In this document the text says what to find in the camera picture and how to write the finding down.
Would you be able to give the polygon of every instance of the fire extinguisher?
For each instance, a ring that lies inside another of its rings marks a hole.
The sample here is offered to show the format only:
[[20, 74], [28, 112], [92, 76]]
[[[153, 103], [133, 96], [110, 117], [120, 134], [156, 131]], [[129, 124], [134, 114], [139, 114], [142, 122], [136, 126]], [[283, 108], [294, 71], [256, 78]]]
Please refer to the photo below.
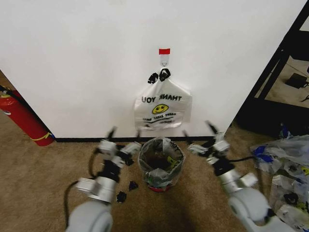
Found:
[[54, 141], [52, 133], [41, 122], [31, 107], [16, 91], [0, 86], [0, 109], [11, 118], [37, 145], [46, 146]]

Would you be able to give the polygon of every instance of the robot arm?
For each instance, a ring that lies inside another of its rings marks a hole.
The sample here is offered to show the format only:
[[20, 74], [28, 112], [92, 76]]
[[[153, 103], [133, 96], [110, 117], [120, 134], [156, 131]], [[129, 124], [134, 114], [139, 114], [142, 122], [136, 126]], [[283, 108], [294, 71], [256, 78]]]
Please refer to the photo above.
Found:
[[[213, 166], [214, 174], [219, 178], [224, 191], [230, 196], [228, 204], [233, 214], [241, 221], [248, 232], [293, 232], [294, 230], [281, 221], [270, 208], [265, 196], [258, 190], [250, 188], [257, 182], [254, 174], [241, 176], [235, 166], [225, 157], [229, 144], [223, 134], [218, 133], [213, 125], [207, 122], [215, 137], [212, 144], [196, 145], [191, 141], [188, 150], [205, 157]], [[256, 222], [265, 221], [263, 226]]]
[[96, 152], [104, 159], [102, 171], [96, 178], [80, 178], [76, 187], [90, 201], [76, 207], [70, 215], [66, 232], [110, 232], [112, 228], [111, 202], [124, 164], [131, 165], [132, 155], [141, 148], [139, 143], [129, 143], [118, 150], [109, 140], [102, 140]]

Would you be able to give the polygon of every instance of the carpet floor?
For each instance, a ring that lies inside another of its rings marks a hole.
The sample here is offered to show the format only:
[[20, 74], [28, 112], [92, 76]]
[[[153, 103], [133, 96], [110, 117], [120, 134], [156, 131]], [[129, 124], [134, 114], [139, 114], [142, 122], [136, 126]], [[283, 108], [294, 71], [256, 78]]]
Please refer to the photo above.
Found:
[[[52, 143], [39, 147], [5, 114], [0, 114], [0, 225], [2, 232], [64, 231], [63, 192], [68, 184], [88, 177], [88, 159], [97, 143]], [[271, 137], [240, 129], [235, 123], [226, 133], [231, 144], [229, 158], [243, 158], [249, 146], [273, 140]], [[182, 175], [173, 188], [155, 193], [142, 181], [136, 158], [121, 170], [116, 192], [125, 191], [124, 203], [112, 204], [113, 232], [244, 232], [232, 215], [227, 196], [205, 159], [178, 145], [186, 155]], [[99, 170], [101, 159], [95, 160]], [[241, 174], [253, 172], [252, 160], [237, 163]], [[131, 180], [139, 188], [128, 192]], [[270, 176], [262, 174], [261, 185], [269, 195]], [[69, 196], [72, 210], [87, 200], [73, 189]]]

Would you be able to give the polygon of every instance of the red tape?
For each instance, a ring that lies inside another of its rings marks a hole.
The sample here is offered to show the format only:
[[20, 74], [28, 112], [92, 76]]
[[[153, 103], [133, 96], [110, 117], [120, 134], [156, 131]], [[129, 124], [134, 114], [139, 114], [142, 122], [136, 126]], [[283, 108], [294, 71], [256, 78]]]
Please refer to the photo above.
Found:
[[159, 55], [168, 55], [170, 53], [170, 48], [161, 49], [159, 48]]

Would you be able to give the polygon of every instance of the yellow smiley face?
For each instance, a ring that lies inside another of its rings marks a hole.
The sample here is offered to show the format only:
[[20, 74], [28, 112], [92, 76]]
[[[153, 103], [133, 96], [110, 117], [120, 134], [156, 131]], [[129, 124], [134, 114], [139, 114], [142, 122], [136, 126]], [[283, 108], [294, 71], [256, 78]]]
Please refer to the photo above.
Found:
[[157, 105], [154, 109], [153, 109], [153, 114], [160, 114], [163, 113], [165, 111], [167, 111], [169, 109], [169, 107], [167, 105], [164, 104], [159, 104]]

